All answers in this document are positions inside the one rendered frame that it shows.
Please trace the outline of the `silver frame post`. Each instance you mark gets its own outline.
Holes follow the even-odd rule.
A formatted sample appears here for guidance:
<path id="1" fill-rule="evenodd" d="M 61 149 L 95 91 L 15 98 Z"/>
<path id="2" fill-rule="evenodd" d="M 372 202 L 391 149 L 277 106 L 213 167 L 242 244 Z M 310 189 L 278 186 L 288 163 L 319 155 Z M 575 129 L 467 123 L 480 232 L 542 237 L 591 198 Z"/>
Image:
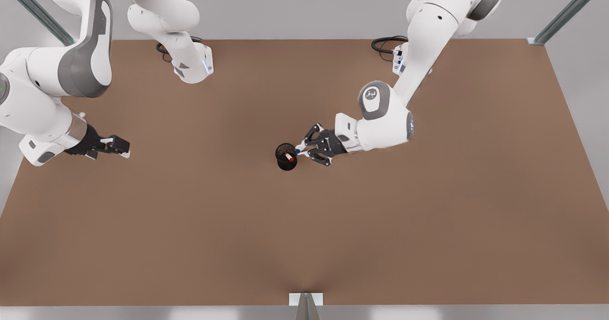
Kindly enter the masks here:
<path id="1" fill-rule="evenodd" d="M 324 304 L 324 294 L 313 293 L 290 293 L 289 306 L 296 306 L 295 320 L 320 320 L 317 306 Z"/>
<path id="2" fill-rule="evenodd" d="M 76 43 L 75 39 L 43 8 L 37 0 L 17 0 L 63 45 Z"/>
<path id="3" fill-rule="evenodd" d="M 529 45 L 544 46 L 563 26 L 591 0 L 571 0 L 554 19 L 534 38 L 526 38 Z"/>

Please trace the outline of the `black mesh pen holder cup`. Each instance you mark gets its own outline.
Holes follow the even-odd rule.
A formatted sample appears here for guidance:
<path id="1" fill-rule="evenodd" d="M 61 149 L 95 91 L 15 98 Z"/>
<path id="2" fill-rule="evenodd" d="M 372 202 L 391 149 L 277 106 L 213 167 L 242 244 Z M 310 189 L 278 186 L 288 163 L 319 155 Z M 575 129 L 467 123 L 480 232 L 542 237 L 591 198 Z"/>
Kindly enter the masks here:
<path id="1" fill-rule="evenodd" d="M 279 145 L 275 150 L 275 157 L 277 159 L 277 165 L 284 171 L 293 170 L 296 167 L 297 162 L 289 163 L 284 156 L 285 151 L 295 150 L 295 146 L 291 143 L 283 143 Z"/>

